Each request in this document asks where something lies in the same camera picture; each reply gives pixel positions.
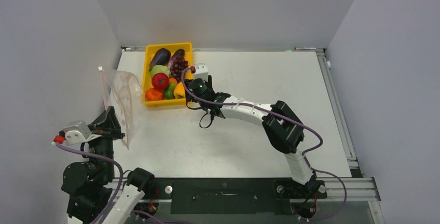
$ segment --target clear plastic bag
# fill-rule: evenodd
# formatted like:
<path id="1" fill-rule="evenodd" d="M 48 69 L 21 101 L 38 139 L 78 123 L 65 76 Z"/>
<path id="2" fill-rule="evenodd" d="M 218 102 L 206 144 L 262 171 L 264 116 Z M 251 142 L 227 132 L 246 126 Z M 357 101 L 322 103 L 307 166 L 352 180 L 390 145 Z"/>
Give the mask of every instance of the clear plastic bag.
<path id="1" fill-rule="evenodd" d="M 105 109 L 109 106 L 115 108 L 122 132 L 126 134 L 122 144 L 129 149 L 131 140 L 140 128 L 140 115 L 145 110 L 141 104 L 142 86 L 130 72 L 103 69 L 101 66 L 99 70 Z"/>

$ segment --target white table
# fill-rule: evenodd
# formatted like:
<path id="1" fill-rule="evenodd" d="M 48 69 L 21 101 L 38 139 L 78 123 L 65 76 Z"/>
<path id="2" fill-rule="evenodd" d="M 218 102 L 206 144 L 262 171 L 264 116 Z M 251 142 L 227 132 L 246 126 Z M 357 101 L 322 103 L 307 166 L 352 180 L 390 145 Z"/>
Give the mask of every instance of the white table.
<path id="1" fill-rule="evenodd" d="M 142 81 L 144 55 L 123 52 L 118 70 Z M 285 101 L 324 139 L 307 154 L 312 166 L 351 177 L 315 52 L 194 52 L 194 62 L 208 66 L 216 92 L 258 103 Z M 141 109 L 137 118 L 143 127 L 129 150 L 115 143 L 115 160 L 124 170 L 141 167 L 156 177 L 290 177 L 284 155 L 271 146 L 263 128 L 215 118 L 210 128 L 201 129 L 203 114 L 185 107 Z M 305 131 L 299 148 L 317 143 Z"/>

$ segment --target gray wall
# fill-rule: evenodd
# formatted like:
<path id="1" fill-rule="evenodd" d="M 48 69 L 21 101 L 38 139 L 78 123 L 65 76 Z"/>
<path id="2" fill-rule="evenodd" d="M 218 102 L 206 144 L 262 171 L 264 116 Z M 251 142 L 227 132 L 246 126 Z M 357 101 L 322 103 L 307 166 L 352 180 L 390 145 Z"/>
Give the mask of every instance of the gray wall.
<path id="1" fill-rule="evenodd" d="M 123 46 L 327 47 L 353 0 L 98 0 Z"/>
<path id="2" fill-rule="evenodd" d="M 0 0 L 0 223 L 65 223 L 64 168 L 50 145 L 103 109 L 98 64 L 119 43 L 97 0 Z"/>
<path id="3" fill-rule="evenodd" d="M 439 0 L 355 0 L 327 51 L 387 224 L 440 223 L 439 16 Z"/>

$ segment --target purple eggplant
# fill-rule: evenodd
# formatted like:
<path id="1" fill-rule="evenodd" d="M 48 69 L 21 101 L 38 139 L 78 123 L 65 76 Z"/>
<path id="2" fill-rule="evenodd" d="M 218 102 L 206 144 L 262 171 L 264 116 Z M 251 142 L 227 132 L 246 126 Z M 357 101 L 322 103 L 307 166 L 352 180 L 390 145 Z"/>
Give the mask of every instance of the purple eggplant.
<path id="1" fill-rule="evenodd" d="M 165 65 L 170 60 L 170 56 L 171 52 L 168 49 L 159 49 L 150 62 L 150 69 L 156 65 Z"/>
<path id="2" fill-rule="evenodd" d="M 183 57 L 185 55 L 185 50 L 183 49 L 178 49 L 174 55 L 171 57 L 170 61 L 168 62 L 168 68 L 171 69 L 171 66 L 173 65 L 174 61 L 176 60 L 176 58 L 178 57 Z"/>

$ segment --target yellow tray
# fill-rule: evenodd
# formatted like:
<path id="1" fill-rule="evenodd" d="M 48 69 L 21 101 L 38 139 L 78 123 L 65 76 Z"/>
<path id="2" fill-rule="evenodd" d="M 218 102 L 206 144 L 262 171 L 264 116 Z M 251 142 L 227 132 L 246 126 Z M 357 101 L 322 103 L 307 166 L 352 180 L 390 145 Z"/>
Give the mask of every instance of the yellow tray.
<path id="1" fill-rule="evenodd" d="M 191 43 L 178 43 L 178 44 L 155 44 L 148 45 L 145 49 L 145 62 L 144 62 L 144 79 L 142 80 L 142 85 L 144 87 L 144 92 L 152 88 L 151 78 L 149 74 L 149 64 L 154 57 L 154 54 L 161 49 L 166 48 L 171 52 L 171 56 L 178 49 L 185 50 L 185 61 L 188 61 L 188 66 L 193 66 L 193 45 Z M 185 79 L 193 79 L 193 74 L 190 71 L 185 73 Z M 173 99 L 173 100 L 161 100 L 161 101 L 147 101 L 145 96 L 141 97 L 141 101 L 147 105 L 147 107 L 158 107 L 158 106 L 177 106 L 185 105 L 185 98 Z"/>

